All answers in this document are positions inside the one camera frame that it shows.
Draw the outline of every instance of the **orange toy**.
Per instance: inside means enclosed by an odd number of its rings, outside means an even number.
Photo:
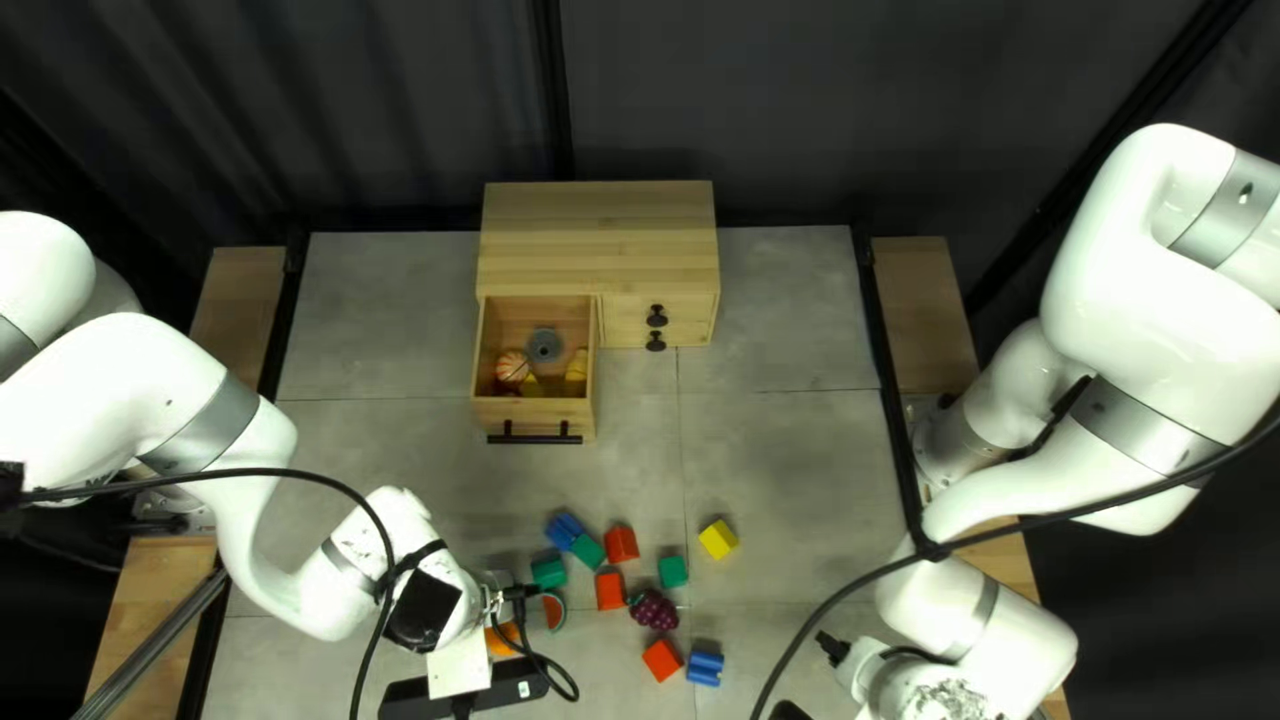
[[[529,377],[529,356],[518,350],[508,350],[498,357],[493,374],[500,383],[520,384]]]
[[[622,587],[621,573],[604,573],[595,577],[595,609],[622,610],[627,606],[627,591]]]
[[[653,643],[649,650],[644,651],[641,657],[644,657],[644,664],[649,666],[649,671],[653,673],[653,679],[659,683],[675,675],[676,670],[685,666],[685,662],[680,660],[680,655],[676,653],[676,648],[671,646],[671,641],[667,638]]]
[[[626,525],[617,525],[604,533],[604,550],[609,553],[609,562],[617,565],[626,560],[640,557],[640,548],[636,546],[636,532]]]
[[[507,635],[507,639],[512,642],[520,642],[520,628],[515,623],[503,623],[502,634]],[[507,643],[502,642],[502,638],[498,637],[498,633],[493,632],[493,628],[484,629],[484,644],[489,648],[489,655],[495,657],[515,657],[518,655],[507,647]]]

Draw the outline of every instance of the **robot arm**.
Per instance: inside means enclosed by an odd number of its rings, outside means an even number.
[[[35,213],[0,213],[0,382],[58,337],[93,281],[93,255],[76,231]]]
[[[0,460],[23,464],[23,489],[106,482],[129,459],[160,474],[284,466],[293,424],[244,388],[207,352],[164,323],[138,314],[90,322],[0,384]],[[287,573],[253,548],[253,536],[279,478],[187,483],[218,521],[218,547],[232,579],[257,605],[325,641],[348,635],[380,598],[387,569],[380,538],[360,509],[302,568]],[[379,488],[369,496],[396,557],[439,539],[412,493]],[[475,580],[448,551],[417,566],[452,588],[456,602],[425,643],[433,650],[483,619]],[[397,597],[412,577],[402,579]]]
[[[1207,135],[1152,126],[1103,164],[1041,301],[960,401],[918,429],[938,542],[986,520],[1147,486],[1239,442],[1280,395],[1280,168]],[[1096,375],[1033,455],[1050,407]],[[1201,483],[1080,518],[1167,527]],[[905,541],[897,551],[911,551]],[[1060,619],[957,560],[879,580],[884,620],[924,653],[856,643],[837,676],[884,719],[1029,716],[1070,671]]]

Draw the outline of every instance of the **open drawer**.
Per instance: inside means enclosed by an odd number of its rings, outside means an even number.
[[[471,405],[490,443],[576,445],[595,439],[596,304],[589,295],[480,299]],[[525,351],[535,331],[550,329],[559,354],[529,364],[536,383],[499,382],[498,359]],[[579,350],[586,350],[585,380],[564,378]],[[538,354],[532,354],[532,360]]]

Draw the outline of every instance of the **black cable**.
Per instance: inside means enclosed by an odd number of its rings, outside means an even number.
[[[200,473],[183,473],[180,475],[168,475],[146,478],[142,480],[124,480],[119,483],[109,483],[97,487],[82,487],[73,489],[36,489],[31,492],[22,493],[22,505],[31,505],[33,502],[52,502],[55,500],[69,500],[73,497],[92,497],[96,495],[110,495],[118,492],[131,492],[138,489],[148,489],[165,486],[179,486],[184,483],[195,483],[198,480],[218,480],[224,478],[243,478],[248,475],[268,475],[276,478],[291,478],[297,480],[306,480],[310,483],[321,484],[326,488],[335,489],[342,495],[346,495],[356,505],[364,510],[369,519],[372,520],[374,528],[378,529],[378,536],[383,541],[383,551],[387,553],[387,573],[379,580],[383,585],[383,609],[378,615],[378,623],[374,625],[374,635],[369,639],[369,646],[365,648],[365,656],[360,662],[360,670],[356,673],[356,685],[351,694],[351,720],[358,720],[360,715],[360,696],[365,689],[365,678],[369,675],[369,666],[374,660],[374,651],[378,650],[378,639],[383,634],[383,629],[387,626],[387,619],[390,618],[392,610],[392,591],[396,587],[396,578],[398,575],[396,568],[396,551],[392,547],[392,537],[387,532],[387,527],[383,525],[381,518],[374,511],[365,496],[360,495],[352,489],[346,483],[335,480],[328,475],[321,475],[319,473],[310,473],[307,470],[293,470],[291,468],[228,468],[224,470],[202,470]]]
[[[378,614],[378,623],[374,624],[374,634],[369,638],[369,644],[365,646],[365,656],[360,659],[360,670],[356,671],[356,687],[351,691],[351,720],[358,720],[360,696],[365,692],[365,678],[369,676],[369,665],[374,661],[378,641],[381,639],[383,630],[387,629],[387,620],[392,616],[392,592],[394,589],[394,582],[387,583],[387,589],[383,591],[383,609]]]
[[[552,660],[545,655],[534,652],[534,648],[530,647],[529,633],[525,629],[524,603],[525,598],[517,598],[515,601],[517,609],[516,630],[520,632],[521,644],[516,644],[515,642],[512,642],[511,638],[507,637],[507,633],[503,632],[502,625],[498,623],[497,612],[489,614],[489,623],[493,625],[493,633],[498,635],[498,639],[502,641],[502,644],[527,657],[534,664],[534,669],[538,670],[538,674],[541,675],[544,680],[547,680],[547,684],[553,691],[556,691],[556,694],[564,698],[566,702],[577,702],[579,700],[581,700],[582,693],[579,691],[577,683],[573,680],[573,675],[570,675],[568,670],[566,670],[564,666],[562,666],[559,662],[556,662],[554,660]],[[547,671],[548,669],[556,670],[556,673],[564,680],[564,683],[568,684],[568,689],[564,689],[563,685],[552,679],[550,674]]]
[[[831,597],[823,601],[822,605],[819,605],[813,611],[813,614],[809,615],[809,619],[805,620],[804,625],[801,625],[800,632],[796,633],[796,637],[791,641],[791,644],[787,646],[787,648],[782,652],[782,657],[780,657],[777,664],[773,666],[773,671],[769,673],[769,678],[764,682],[764,687],[760,688],[760,694],[755,700],[755,707],[751,708],[750,720],[760,720],[760,716],[764,712],[764,706],[769,701],[769,694],[773,692],[774,685],[778,684],[778,679],[782,676],[782,673],[787,669],[787,665],[791,662],[791,659],[795,657],[795,653],[800,650],[800,646],[804,644],[804,641],[809,637],[809,633],[813,632],[813,629],[818,625],[818,623],[820,623],[822,619],[828,612],[831,612],[831,609],[840,603],[840,601],[860,591],[868,584],[883,578],[884,575],[896,573],[902,568],[914,565],[922,560],[934,560],[934,561],[941,560],[951,555],[956,550],[964,547],[970,547],[974,544],[984,543],[987,541],[993,541],[996,538],[1002,538],[1006,536],[1033,530],[1036,528],[1042,528],[1044,525],[1051,525],[1053,523],[1074,520],[1075,518],[1080,518],[1083,515],[1092,515],[1094,512],[1110,510],[1120,505],[1137,502],[1139,500],[1148,498],[1153,495],[1160,495],[1167,489],[1172,489],[1178,486],[1184,486],[1197,478],[1201,478],[1203,475],[1207,475],[1208,473],[1217,470],[1219,468],[1229,462],[1239,460],[1248,452],[1252,452],[1258,445],[1262,443],[1263,439],[1275,434],[1277,429],[1280,429],[1280,415],[1276,415],[1270,423],[1267,423],[1265,428],[1262,428],[1261,432],[1254,433],[1240,445],[1230,447],[1215,455],[1213,457],[1210,457],[1208,460],[1192,465],[1185,470],[1174,473],[1172,475],[1165,478],[1164,480],[1149,483],[1140,488],[1135,488],[1128,492],[1121,492],[1119,495],[1106,497],[1102,500],[1096,500],[1093,502],[1087,502],[1084,505],[1071,507],[1068,510],[1060,510],[1057,512],[1047,512],[1044,515],[1038,515],[1029,520],[1020,520],[1018,523],[1014,523],[1012,525],[1005,525],[1004,528],[986,530],[955,541],[936,543],[928,548],[928,555],[916,551],[906,557],[895,560],[893,562],[890,562],[887,565],[882,565],[872,570],[870,573],[867,573],[865,575],[852,580],[851,583],[833,592]]]

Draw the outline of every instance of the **orange block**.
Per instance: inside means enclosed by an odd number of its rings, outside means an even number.
[[[627,606],[627,591],[622,587],[621,573],[604,573],[595,577],[595,609],[621,610]]]
[[[507,635],[509,641],[520,642],[520,628],[515,623],[503,623],[502,634]],[[493,632],[493,628],[484,629],[484,644],[489,648],[489,655],[497,657],[516,657],[518,655],[507,647],[507,643],[502,642],[502,638],[498,637],[498,633]]]
[[[640,557],[640,547],[636,546],[636,532],[626,525],[613,528],[604,533],[604,550],[609,553],[609,562],[614,565]]]
[[[648,665],[649,671],[653,673],[653,679],[659,683],[675,675],[676,670],[685,666],[685,662],[680,659],[680,655],[676,653],[676,648],[672,647],[671,641],[667,638],[653,643],[649,650],[644,651],[643,657],[644,664]]]

